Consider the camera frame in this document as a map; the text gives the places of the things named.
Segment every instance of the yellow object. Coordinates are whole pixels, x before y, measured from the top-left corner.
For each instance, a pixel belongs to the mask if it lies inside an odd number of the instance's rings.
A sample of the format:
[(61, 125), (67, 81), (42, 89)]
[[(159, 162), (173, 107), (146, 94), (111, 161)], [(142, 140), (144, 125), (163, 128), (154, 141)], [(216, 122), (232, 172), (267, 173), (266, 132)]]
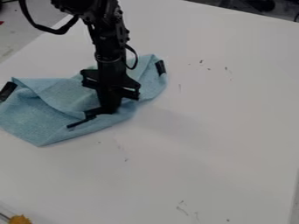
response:
[(10, 219), (9, 224), (32, 224), (32, 222), (23, 215), (16, 215)]

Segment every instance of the towel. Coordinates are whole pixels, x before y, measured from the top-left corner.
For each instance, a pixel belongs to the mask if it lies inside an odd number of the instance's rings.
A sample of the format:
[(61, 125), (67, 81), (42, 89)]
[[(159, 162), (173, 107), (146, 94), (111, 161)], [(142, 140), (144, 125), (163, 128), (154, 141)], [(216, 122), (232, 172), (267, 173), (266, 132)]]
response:
[(142, 56), (128, 75), (142, 84), (140, 100), (123, 99), (113, 115), (98, 115), (75, 128), (66, 126), (84, 120), (84, 111), (100, 107), (95, 90), (82, 87), (82, 76), (72, 79), (12, 78), (17, 88), (0, 103), (0, 126), (12, 135), (36, 146), (103, 130), (132, 117), (141, 102), (157, 97), (166, 87), (166, 73), (157, 69), (160, 59)]

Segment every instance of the black clip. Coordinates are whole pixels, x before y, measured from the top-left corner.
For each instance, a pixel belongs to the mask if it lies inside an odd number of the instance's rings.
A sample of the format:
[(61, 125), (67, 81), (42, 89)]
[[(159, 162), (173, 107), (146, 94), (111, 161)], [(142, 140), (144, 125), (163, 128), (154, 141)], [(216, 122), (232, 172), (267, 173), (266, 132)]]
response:
[(166, 74), (166, 68), (163, 60), (159, 60), (156, 63), (156, 70), (158, 71), (159, 76), (161, 76), (161, 74)]
[(17, 84), (11, 81), (7, 82), (0, 92), (0, 102), (5, 102), (16, 88)]

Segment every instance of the white table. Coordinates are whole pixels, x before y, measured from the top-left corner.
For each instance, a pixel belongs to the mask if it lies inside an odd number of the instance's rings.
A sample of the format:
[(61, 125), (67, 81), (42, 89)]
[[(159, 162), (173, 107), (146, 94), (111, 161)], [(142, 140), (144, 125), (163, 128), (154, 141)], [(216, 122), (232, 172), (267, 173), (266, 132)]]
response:
[[(122, 7), (132, 46), (165, 60), (167, 90), (127, 122), (50, 147), (0, 131), (0, 201), (36, 224), (288, 223), (299, 25), (179, 0)], [(93, 52), (82, 23), (45, 34), (0, 82), (71, 77)]]

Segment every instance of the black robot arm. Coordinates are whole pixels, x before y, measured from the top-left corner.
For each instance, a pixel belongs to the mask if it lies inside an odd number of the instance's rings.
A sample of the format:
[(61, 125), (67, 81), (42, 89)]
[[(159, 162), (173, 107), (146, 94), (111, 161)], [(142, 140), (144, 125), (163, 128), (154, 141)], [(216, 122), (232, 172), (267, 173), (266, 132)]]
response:
[[(96, 91), (101, 106), (85, 111), (86, 119), (68, 125), (68, 128), (93, 120), (98, 115), (116, 113), (122, 104), (122, 98), (139, 99), (141, 85), (127, 75), (127, 68), (136, 68), (138, 57), (134, 49), (127, 44), (129, 30), (123, 23), (123, 12), (117, 0), (52, 0), (56, 8), (73, 15), (73, 18), (58, 30), (35, 24), (25, 0), (19, 2), (29, 22), (45, 32), (64, 34), (81, 18), (88, 27), (95, 45), (98, 69), (82, 70), (82, 85)], [(136, 63), (132, 67), (127, 65), (127, 49), (136, 56)]]

